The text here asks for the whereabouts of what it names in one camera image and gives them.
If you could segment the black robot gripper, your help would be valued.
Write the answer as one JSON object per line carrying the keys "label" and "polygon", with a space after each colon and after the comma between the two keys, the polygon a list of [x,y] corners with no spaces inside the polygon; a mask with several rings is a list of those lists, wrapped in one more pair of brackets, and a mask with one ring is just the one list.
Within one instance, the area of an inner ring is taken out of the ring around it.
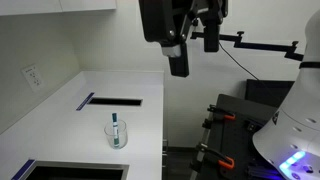
{"label": "black robot gripper", "polygon": [[228,15],[228,0],[138,0],[138,3],[146,41],[169,46],[172,76],[189,75],[184,36],[196,19],[205,27],[204,51],[219,50],[219,30]]}

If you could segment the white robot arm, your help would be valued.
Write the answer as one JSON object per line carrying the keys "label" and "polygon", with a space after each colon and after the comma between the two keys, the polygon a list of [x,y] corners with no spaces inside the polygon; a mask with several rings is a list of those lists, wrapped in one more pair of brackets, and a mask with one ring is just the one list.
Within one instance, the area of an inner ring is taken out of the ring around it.
{"label": "white robot arm", "polygon": [[303,54],[290,46],[248,43],[242,33],[220,33],[228,0],[138,0],[144,38],[160,44],[173,76],[189,75],[186,41],[204,40],[206,52],[231,41],[236,48],[280,51],[300,62],[299,74],[270,120],[253,135],[258,153],[287,180],[320,180],[320,11],[308,20]]}

